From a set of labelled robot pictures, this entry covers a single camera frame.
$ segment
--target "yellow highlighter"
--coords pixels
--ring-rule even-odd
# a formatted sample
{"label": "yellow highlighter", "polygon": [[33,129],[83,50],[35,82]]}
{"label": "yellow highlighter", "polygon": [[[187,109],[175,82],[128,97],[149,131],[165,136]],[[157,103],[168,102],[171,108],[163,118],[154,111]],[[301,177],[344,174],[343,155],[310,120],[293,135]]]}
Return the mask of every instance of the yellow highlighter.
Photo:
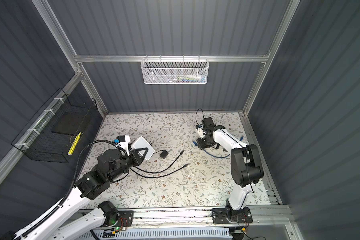
{"label": "yellow highlighter", "polygon": [[73,141],[71,148],[68,151],[68,156],[71,156],[73,151],[75,150],[75,147],[81,137],[82,132],[79,132],[79,134],[76,136],[75,141]]}

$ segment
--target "patterned table surface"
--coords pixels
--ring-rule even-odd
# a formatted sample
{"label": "patterned table surface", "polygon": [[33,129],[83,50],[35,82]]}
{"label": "patterned table surface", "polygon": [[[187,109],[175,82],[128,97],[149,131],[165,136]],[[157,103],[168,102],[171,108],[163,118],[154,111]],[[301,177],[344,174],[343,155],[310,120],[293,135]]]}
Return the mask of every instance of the patterned table surface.
{"label": "patterned table surface", "polygon": [[[204,113],[211,116],[216,125],[222,124],[228,132],[248,143],[241,125],[238,113]],[[163,170],[184,150],[177,162],[163,175],[182,167],[186,168],[158,179],[139,177],[132,171],[118,183],[111,184],[110,188],[99,195],[84,208],[94,208],[103,201],[110,200],[117,208],[143,207],[196,207],[225,205],[235,184],[230,173],[230,157],[219,159],[211,157],[194,146],[198,135],[195,129],[194,113],[177,114],[119,114],[107,115],[96,139],[113,141],[119,135],[130,135],[131,141],[144,136],[152,141],[155,151],[165,149],[169,155],[162,159],[159,153],[154,154],[148,161],[144,161],[140,168],[151,172]],[[95,144],[87,158],[80,177],[90,171],[97,163],[97,156],[109,144]],[[223,148],[208,148],[209,153],[215,156],[226,156]],[[250,194],[248,205],[268,205],[268,196],[260,180],[253,185],[254,194]]]}

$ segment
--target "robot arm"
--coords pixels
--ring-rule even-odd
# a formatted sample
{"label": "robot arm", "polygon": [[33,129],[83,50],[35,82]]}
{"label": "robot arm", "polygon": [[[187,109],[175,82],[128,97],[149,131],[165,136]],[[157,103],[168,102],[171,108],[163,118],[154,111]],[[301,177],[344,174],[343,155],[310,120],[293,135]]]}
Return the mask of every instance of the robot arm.
{"label": "robot arm", "polygon": [[[104,223],[109,227],[120,226],[121,219],[117,209],[110,201],[105,201],[89,214],[58,228],[77,210],[108,189],[110,183],[116,182],[116,179],[121,174],[128,173],[131,167],[139,166],[143,162],[148,148],[130,149],[128,146],[129,142],[129,136],[118,136],[115,140],[116,148],[108,149],[97,157],[98,163],[90,172],[87,172],[81,179],[77,180],[74,188],[62,204],[59,204],[59,201],[25,228],[20,229],[16,233],[8,232],[0,239],[69,240],[95,227],[100,227]],[[144,154],[140,156],[139,152],[142,151],[144,151]],[[56,207],[58,209],[51,214],[52,210]]]}
{"label": "robot arm", "polygon": [[231,152],[231,175],[237,185],[233,187],[227,199],[225,212],[228,219],[236,219],[243,213],[248,193],[253,192],[251,184],[255,184],[264,176],[258,148],[246,145],[232,136],[222,125],[216,126],[212,118],[204,118],[202,124],[196,126],[200,138],[197,146],[200,149],[220,144]]}

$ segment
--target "gray ribbed panel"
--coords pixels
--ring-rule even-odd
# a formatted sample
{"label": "gray ribbed panel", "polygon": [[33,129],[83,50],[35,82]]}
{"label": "gray ribbed panel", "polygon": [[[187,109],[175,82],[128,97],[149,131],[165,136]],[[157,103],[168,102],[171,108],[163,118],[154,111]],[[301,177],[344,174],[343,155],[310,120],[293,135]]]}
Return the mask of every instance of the gray ribbed panel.
{"label": "gray ribbed panel", "polygon": [[241,110],[261,63],[210,63],[207,84],[145,84],[139,63],[84,63],[109,112]]}
{"label": "gray ribbed panel", "polygon": [[249,114],[305,239],[360,239],[360,1],[303,1]]}
{"label": "gray ribbed panel", "polygon": [[[82,84],[77,85],[72,95],[89,97]],[[94,140],[101,122],[102,117],[96,111],[68,164],[32,161],[26,156],[19,160],[0,185],[0,237],[7,231],[23,228],[66,194],[77,156]]]}
{"label": "gray ribbed panel", "polygon": [[78,55],[262,55],[288,0],[49,3]]}
{"label": "gray ribbed panel", "polygon": [[0,1],[0,161],[33,114],[73,75],[33,3]]}

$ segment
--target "white mesh basket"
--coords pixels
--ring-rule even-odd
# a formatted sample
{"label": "white mesh basket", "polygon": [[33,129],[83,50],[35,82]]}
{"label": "white mesh basket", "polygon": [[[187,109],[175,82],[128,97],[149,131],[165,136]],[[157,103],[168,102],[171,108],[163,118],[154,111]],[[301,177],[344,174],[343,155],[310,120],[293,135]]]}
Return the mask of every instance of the white mesh basket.
{"label": "white mesh basket", "polygon": [[141,60],[141,70],[146,84],[206,84],[208,68],[208,59],[193,62]]}

